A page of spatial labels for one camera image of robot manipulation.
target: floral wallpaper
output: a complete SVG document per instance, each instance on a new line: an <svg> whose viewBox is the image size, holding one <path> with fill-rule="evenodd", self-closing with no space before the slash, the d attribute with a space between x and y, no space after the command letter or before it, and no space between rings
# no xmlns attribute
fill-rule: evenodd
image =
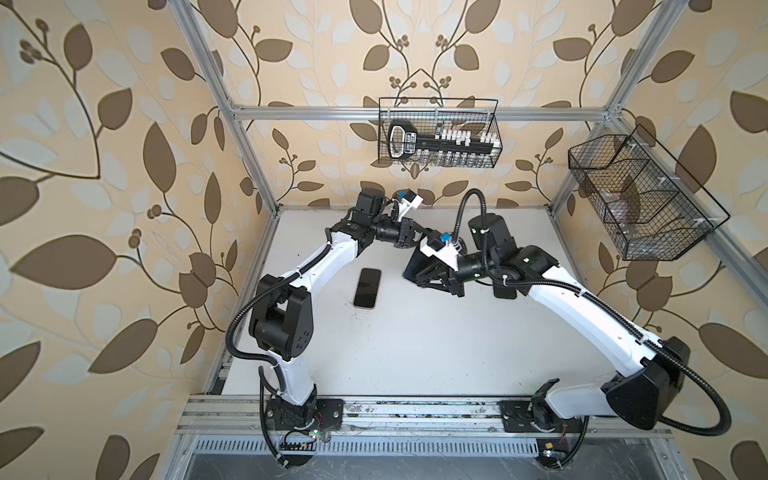
<svg viewBox="0 0 768 480"><path fill-rule="evenodd" d="M266 224L162 7L0 0L2 478L150 478Z"/></svg>
<svg viewBox="0 0 768 480"><path fill-rule="evenodd" d="M245 105L602 106L660 0L192 0Z"/></svg>
<svg viewBox="0 0 768 480"><path fill-rule="evenodd" d="M765 2L691 0L624 111L729 210L723 228L763 266L767 25ZM589 287L639 325L685 341L692 367L733 414L720 437L674 431L690 470L702 480L768 478L768 313L705 243L674 262L621 261L585 194L574 192L559 222ZM690 382L668 410L693 425L712 425L716 415Z"/></svg>
<svg viewBox="0 0 768 480"><path fill-rule="evenodd" d="M499 127L504 150L488 169L379 161L377 130L369 123L246 122L275 198L284 205L354 205L364 187L388 196L411 189L436 206L458 205L469 188L481 189L489 205L548 204L566 175L568 148L586 138L584 122L500 122Z"/></svg>

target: hanging wire basket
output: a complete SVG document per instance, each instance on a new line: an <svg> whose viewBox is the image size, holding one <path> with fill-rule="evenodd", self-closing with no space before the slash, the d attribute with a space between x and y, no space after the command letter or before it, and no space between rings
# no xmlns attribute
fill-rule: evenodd
<svg viewBox="0 0 768 480"><path fill-rule="evenodd" d="M654 147L670 158L674 172L654 160ZM676 260L730 218L642 125L629 135L603 135L572 147L568 168L623 260Z"/></svg>
<svg viewBox="0 0 768 480"><path fill-rule="evenodd" d="M496 121L498 101L434 100L379 99L379 166L493 168L504 147Z"/></svg>

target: smartphone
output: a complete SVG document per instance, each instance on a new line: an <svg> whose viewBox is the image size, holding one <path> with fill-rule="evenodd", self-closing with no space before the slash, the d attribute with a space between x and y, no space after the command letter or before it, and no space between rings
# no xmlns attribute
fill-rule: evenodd
<svg viewBox="0 0 768 480"><path fill-rule="evenodd" d="M357 308L372 309L376 305L376 295L379 293L379 281L382 271L373 268L360 270L360 280L357 282L355 301L352 305Z"/></svg>

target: wire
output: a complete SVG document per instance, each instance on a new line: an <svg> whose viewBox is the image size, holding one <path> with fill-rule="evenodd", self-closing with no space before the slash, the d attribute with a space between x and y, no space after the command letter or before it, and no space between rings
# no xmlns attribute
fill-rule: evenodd
<svg viewBox="0 0 768 480"><path fill-rule="evenodd" d="M587 435L587 429L589 426L589 415L586 415L584 417L584 421L581 423L581 431L578 434L578 439L576 439L576 443L574 443L573 448L568 452L568 454L563 458L562 461L557 460L556 463L553 465L546 465L541 461L541 456L538 456L536 460L541 463L541 465L545 468L549 468L550 470L559 470L562 468L565 468L565 466L569 463L571 463L571 460L574 459L576 456L576 453L578 452L578 449L581 448L581 443L584 442L584 437Z"/></svg>
<svg viewBox="0 0 768 480"><path fill-rule="evenodd" d="M462 198L462 202L459 205L459 212L456 217L457 224L456 224L456 228L454 229L454 232L458 233L458 227L460 226L459 224L461 222L461 218L464 213L464 207L471 195L477 195L477 198L480 200L480 224L483 232L482 241L481 241L482 245L480 249L480 252L481 252L480 258L482 259L483 271L485 272L486 275L488 275L488 278L493 283L498 283L504 286L513 286L513 287L537 286L537 285L556 286L558 288L569 290L573 293L576 293L577 295L583 296L590 302L599 306L614 320L619 322L639 342L642 342L643 345L653 350L657 355L666 359L675 368L679 369L683 374L685 374L685 376L687 376L694 383L696 383L707 394L707 396L710 397L710 399L712 400L712 403L714 403L715 407L717 408L717 412L720 416L720 419L716 425L711 427L706 427L706 428L695 427L692 425L681 423L681 422L678 422L677 420L669 419L665 416L661 416L661 418L659 418L659 422L662 422L663 424L673 427L675 429L682 430L683 432L688 432L694 435L702 435L702 436L722 435L730 429L732 419L730 415L730 410L728 409L728 405L726 405L722 397L720 397L717 391L706 380L704 380L699 374L694 372L691 368L684 365L676 356L667 352L661 346L657 345L653 340L647 339L645 335L642 333L642 331L640 331L632 322L630 322L618 311L616 311L612 306L605 303L603 300L598 298L592 292L583 291L583 289L580 288L579 286L575 286L566 282L561 282L559 280L548 280L548 279L503 280L498 278L496 275L494 275L494 273L489 268L489 263L488 263L488 235L486 235L488 230L488 224L486 223L486 219L485 219L485 215L487 211L487 208L485 205L485 195L483 195L483 193L480 190L476 188L472 188L471 190L468 190L467 193Z"/></svg>

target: leaf pattern wallpaper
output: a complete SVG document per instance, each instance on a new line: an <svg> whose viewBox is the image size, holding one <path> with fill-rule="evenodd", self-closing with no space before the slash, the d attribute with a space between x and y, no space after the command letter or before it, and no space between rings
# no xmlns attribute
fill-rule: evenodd
<svg viewBox="0 0 768 480"><path fill-rule="evenodd" d="M733 215L723 225L768 268L768 5L692 0L624 109L664 142L690 175ZM674 262L624 262L587 201L575 191L560 224L589 287L639 325L678 336L699 374L733 414L722 437L675 432L702 480L768 478L768 313L700 243ZM668 416L711 425L710 401L690 384Z"/></svg>
<svg viewBox="0 0 768 480"><path fill-rule="evenodd" d="M0 478L152 477L266 225L162 7L0 0Z"/></svg>

